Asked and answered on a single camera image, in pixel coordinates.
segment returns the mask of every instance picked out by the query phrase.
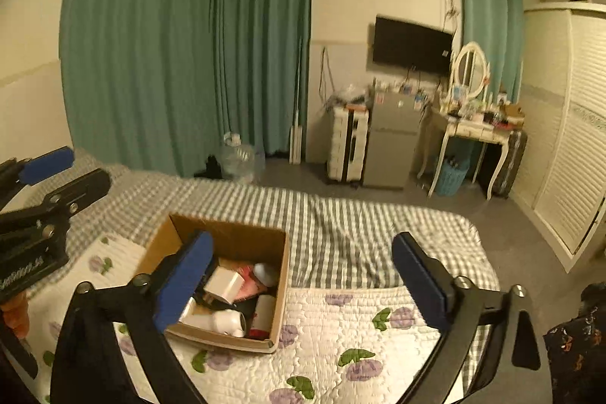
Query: dark floral fabric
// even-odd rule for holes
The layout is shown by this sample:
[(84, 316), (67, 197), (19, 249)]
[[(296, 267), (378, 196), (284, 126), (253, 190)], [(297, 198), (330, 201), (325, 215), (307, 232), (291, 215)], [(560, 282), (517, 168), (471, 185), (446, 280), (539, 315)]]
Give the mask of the dark floral fabric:
[(545, 336), (554, 404), (606, 402), (606, 283), (588, 286), (577, 318)]

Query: gray plaid sheet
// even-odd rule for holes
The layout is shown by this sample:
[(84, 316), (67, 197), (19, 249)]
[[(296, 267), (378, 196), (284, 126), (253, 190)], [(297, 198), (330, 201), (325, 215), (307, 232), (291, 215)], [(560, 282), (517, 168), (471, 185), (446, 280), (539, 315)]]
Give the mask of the gray plaid sheet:
[[(477, 229), (449, 212), (130, 171), (121, 165), (102, 165), (82, 151), (77, 151), (74, 167), (37, 186), (28, 204), (40, 203), (48, 192), (95, 168), (110, 172), (110, 193), (74, 216), (67, 237), (68, 265), (34, 286), (31, 295), (43, 284), (63, 277), (99, 234), (114, 232), (145, 246), (172, 212), (287, 231), (290, 280), (296, 288), (401, 286), (391, 261), (391, 241), (398, 232), (410, 231), (425, 252), (440, 259), (453, 276), (462, 274), (481, 288), (499, 289)], [(487, 334), (486, 328), (478, 329), (463, 367), (465, 388), (475, 373)]]

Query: white mirror frame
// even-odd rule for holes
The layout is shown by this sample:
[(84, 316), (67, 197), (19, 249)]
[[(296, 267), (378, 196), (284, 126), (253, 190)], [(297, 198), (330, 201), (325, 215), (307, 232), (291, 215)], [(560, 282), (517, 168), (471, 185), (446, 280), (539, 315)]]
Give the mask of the white mirror frame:
[[(472, 57), (472, 67), (475, 67), (476, 65), (476, 58), (479, 57), (480, 58), (480, 63), (482, 65), (482, 80), (480, 82), (480, 85), (478, 85), (478, 88), (476, 90), (469, 91), (467, 97), (468, 98), (475, 98), (476, 96), (478, 96), (482, 90), (484, 89), (484, 87), (488, 84), (487, 78), (490, 78), (489, 75), (489, 66), (486, 63), (486, 55), (484, 54), (484, 51), (482, 50), (482, 47), (480, 45), (478, 45), (477, 42), (469, 42), (467, 45), (465, 45), (461, 51), (459, 52), (459, 55), (456, 58), (456, 61), (452, 67), (452, 72), (450, 74), (450, 92), (452, 93), (453, 90), (453, 86), (454, 84), (459, 84), (461, 85), (462, 83), (459, 81), (459, 67), (463, 62), (463, 58), (467, 55), (470, 54), (471, 52), (473, 52), (474, 56)], [(468, 68), (469, 68), (469, 63), (470, 63), (470, 58), (469, 57), (465, 57), (465, 74), (467, 74)]]

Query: suitcase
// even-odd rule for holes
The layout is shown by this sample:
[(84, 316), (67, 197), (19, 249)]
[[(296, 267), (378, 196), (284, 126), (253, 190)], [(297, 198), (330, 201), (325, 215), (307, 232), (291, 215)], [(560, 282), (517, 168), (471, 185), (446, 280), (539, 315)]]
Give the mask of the suitcase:
[(369, 112), (333, 108), (333, 131), (326, 174), (330, 180), (351, 182), (362, 179)]
[[(522, 156), (526, 149), (528, 134), (525, 131), (512, 131), (509, 136), (509, 152), (501, 168), (501, 172), (496, 177), (493, 185), (493, 195), (499, 197), (508, 197), (513, 182), (516, 180), (517, 170), (520, 168)], [(495, 173), (496, 165), (501, 158), (501, 146), (498, 144), (489, 144), (486, 147), (484, 161), (478, 172), (478, 183), (484, 190), (488, 191), (490, 180)]]

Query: blue gripper pad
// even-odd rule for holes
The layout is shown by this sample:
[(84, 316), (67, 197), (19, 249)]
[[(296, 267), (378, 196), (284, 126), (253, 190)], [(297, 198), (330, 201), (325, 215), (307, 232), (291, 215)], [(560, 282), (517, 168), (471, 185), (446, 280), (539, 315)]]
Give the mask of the blue gripper pad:
[(25, 185), (35, 185), (71, 168), (73, 164), (74, 151), (68, 147), (59, 148), (25, 163), (19, 173), (19, 181)]
[(177, 323), (187, 301), (206, 272), (213, 258), (213, 237), (202, 232), (178, 252), (181, 261), (173, 268), (162, 289), (156, 296), (154, 324), (160, 332)]
[(399, 233), (393, 239), (392, 259), (426, 324), (447, 331), (450, 328), (447, 297), (425, 264), (439, 261), (427, 257), (409, 233)]

